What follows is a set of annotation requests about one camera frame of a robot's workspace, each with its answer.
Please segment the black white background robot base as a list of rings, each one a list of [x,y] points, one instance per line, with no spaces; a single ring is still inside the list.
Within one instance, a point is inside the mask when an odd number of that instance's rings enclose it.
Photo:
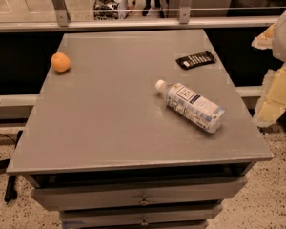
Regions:
[[[123,20],[128,13],[128,0],[94,0],[95,20]]]

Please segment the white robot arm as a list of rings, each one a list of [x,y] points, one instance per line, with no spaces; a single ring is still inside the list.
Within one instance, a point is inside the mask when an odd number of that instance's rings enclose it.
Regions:
[[[286,111],[286,11],[253,40],[252,46],[260,50],[271,49],[273,57],[283,63],[279,70],[269,70],[265,74],[262,95],[255,107],[254,123],[258,127],[269,127]]]

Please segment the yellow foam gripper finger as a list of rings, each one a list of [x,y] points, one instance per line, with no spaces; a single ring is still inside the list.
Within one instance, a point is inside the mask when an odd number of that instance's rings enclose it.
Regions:
[[[277,71],[267,71],[261,90],[262,95],[255,107],[254,123],[258,127],[269,127],[286,111],[286,63]]]
[[[263,33],[253,40],[251,46],[260,50],[270,49],[272,47],[275,27],[276,23],[268,27]]]

